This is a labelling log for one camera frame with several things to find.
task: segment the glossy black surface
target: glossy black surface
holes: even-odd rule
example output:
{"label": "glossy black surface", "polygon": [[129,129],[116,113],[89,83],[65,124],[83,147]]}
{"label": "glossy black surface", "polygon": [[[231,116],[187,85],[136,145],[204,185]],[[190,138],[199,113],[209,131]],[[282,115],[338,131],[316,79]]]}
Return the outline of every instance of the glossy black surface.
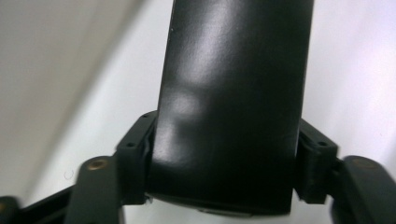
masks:
{"label": "glossy black surface", "polygon": [[148,194],[290,210],[312,1],[174,4]]}

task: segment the black rectangular object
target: black rectangular object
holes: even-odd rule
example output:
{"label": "black rectangular object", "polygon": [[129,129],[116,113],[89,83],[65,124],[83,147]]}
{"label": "black rectangular object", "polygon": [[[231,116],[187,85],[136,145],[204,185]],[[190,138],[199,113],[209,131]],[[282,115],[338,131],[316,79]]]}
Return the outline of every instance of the black rectangular object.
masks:
{"label": "black rectangular object", "polygon": [[148,194],[290,211],[313,1],[174,3]]}

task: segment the white background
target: white background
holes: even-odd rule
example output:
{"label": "white background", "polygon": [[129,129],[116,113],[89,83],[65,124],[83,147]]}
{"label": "white background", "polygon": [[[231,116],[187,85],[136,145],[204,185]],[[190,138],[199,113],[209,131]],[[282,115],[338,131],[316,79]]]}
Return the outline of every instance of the white background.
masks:
{"label": "white background", "polygon": [[[72,185],[155,110],[171,0],[0,2],[0,194],[27,205]],[[303,118],[396,176],[396,2],[317,1]],[[294,198],[289,217],[217,217],[154,201],[128,223],[331,223]]]}

